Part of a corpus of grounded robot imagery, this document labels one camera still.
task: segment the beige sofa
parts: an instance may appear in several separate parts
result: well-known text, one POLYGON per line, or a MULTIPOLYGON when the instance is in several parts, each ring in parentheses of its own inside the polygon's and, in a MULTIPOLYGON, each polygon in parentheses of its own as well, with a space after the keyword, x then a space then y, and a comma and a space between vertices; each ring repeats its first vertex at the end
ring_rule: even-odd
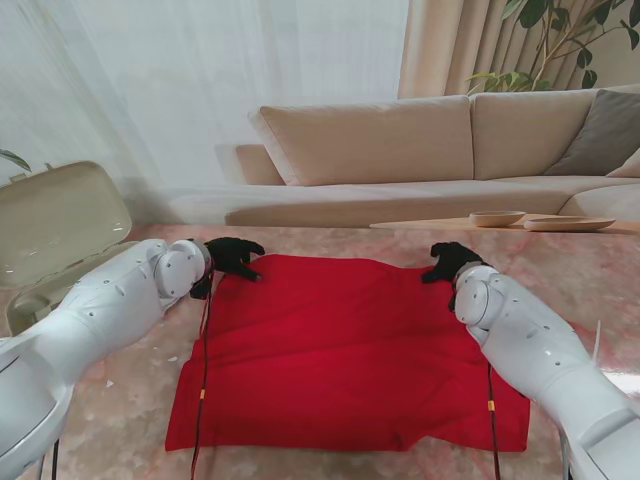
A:
POLYGON ((262 205, 229 213, 227 224, 367 227, 481 210, 640 221, 640 178, 542 175, 577 135, 595 92, 263 108, 253 123, 267 149, 236 148, 247 183, 264 185, 262 205))

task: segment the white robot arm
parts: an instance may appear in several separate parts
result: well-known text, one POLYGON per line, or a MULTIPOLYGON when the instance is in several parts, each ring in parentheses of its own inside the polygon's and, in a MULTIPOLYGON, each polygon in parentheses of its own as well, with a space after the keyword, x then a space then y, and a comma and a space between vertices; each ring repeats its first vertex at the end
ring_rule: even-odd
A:
POLYGON ((86 369, 144 337, 211 267, 198 242, 145 240, 82 277, 33 327, 0 340, 0 480, 17 478, 60 437, 86 369))
POLYGON ((573 328, 490 266, 467 264, 454 281, 458 320, 500 376, 556 423, 574 478, 640 478, 638 406, 607 380, 573 328))

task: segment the wire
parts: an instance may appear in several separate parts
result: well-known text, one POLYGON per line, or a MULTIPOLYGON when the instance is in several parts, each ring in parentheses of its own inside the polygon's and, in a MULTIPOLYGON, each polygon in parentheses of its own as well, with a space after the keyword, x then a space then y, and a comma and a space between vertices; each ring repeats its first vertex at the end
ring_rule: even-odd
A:
POLYGON ((593 354, 591 355, 591 363, 596 365, 598 362, 598 351, 600 350, 600 327, 602 322, 598 320, 598 327, 596 328, 596 343, 593 346, 593 354))
POLYGON ((493 470, 496 480, 500 480, 500 458, 498 457, 498 434, 496 432, 496 403, 493 399, 493 382, 491 380, 491 373, 493 368, 489 363, 488 379, 489 379, 489 412, 491 413, 491 437, 493 439, 493 470))
POLYGON ((58 477, 58 447, 60 446, 60 439, 56 440, 53 444, 53 459, 51 460, 51 480, 56 480, 58 477))
POLYGON ((571 473, 569 473, 569 452, 567 445, 567 437, 560 431, 560 447, 562 448, 562 480, 569 480, 571 478, 571 473))
POLYGON ((198 455, 200 453, 200 423, 202 422, 202 410, 204 409, 204 399, 207 389, 207 374, 209 370, 209 355, 207 352, 207 332, 209 329, 209 314, 211 312, 211 302, 213 299, 213 270, 209 274, 210 289, 205 299, 205 305, 202 308, 202 320, 200 321, 200 336, 204 350, 204 373, 202 375, 202 386, 200 388, 200 400, 198 403, 198 418, 196 420, 196 440, 193 449, 193 458, 191 459, 191 480, 195 479, 196 466, 198 464, 198 455))
POLYGON ((44 470, 44 459, 47 456, 47 454, 45 453, 42 458, 40 458, 40 460, 38 461, 38 473, 36 474, 36 478, 38 480, 42 480, 42 471, 44 470))

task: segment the open box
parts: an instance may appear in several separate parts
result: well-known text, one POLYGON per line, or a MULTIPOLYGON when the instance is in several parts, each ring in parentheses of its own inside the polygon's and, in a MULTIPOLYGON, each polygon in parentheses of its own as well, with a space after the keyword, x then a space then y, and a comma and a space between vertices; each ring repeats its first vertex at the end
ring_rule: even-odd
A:
POLYGON ((136 242, 131 217, 107 172, 79 162, 0 188, 0 289, 12 335, 44 318, 73 284, 136 242))

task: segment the table surface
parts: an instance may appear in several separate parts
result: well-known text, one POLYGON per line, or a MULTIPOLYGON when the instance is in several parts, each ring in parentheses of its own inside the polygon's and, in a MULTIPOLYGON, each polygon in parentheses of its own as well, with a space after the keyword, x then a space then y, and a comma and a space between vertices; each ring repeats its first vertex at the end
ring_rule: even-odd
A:
MULTIPOLYGON (((133 234, 134 239, 167 241, 221 236, 251 239, 272 253, 365 257, 401 267, 429 265, 433 263, 429 256, 433 243, 460 241, 574 322, 588 350, 594 343, 597 321, 601 320, 601 365, 614 383, 640 398, 637 237, 197 226, 151 226, 133 234)), ((192 451, 166 453, 163 445, 178 376, 197 338, 202 307, 202 302, 183 299, 144 339, 87 372, 76 387, 61 439, 59 478, 189 477, 192 451)), ((521 454, 501 455, 503 478, 560 478, 559 450, 551 421, 532 406, 529 448, 521 454)), ((204 449, 197 478, 487 480, 493 478, 492 465, 488 452, 425 438, 409 452, 401 453, 346 454, 259 447, 204 449)), ((23 478, 35 478, 35 469, 23 478)))
MULTIPOLYGON (((469 217, 460 218, 441 218, 436 220, 409 220, 406 222, 386 222, 374 223, 371 228, 393 228, 393 229, 412 229, 412 230, 482 230, 487 232, 527 232, 524 228, 524 222, 534 218, 557 217, 560 215, 542 215, 537 213, 528 213, 513 225, 506 227, 476 227, 469 217)), ((640 222, 621 222, 616 221, 613 225, 598 232, 593 233, 617 233, 624 235, 640 234, 640 222)))

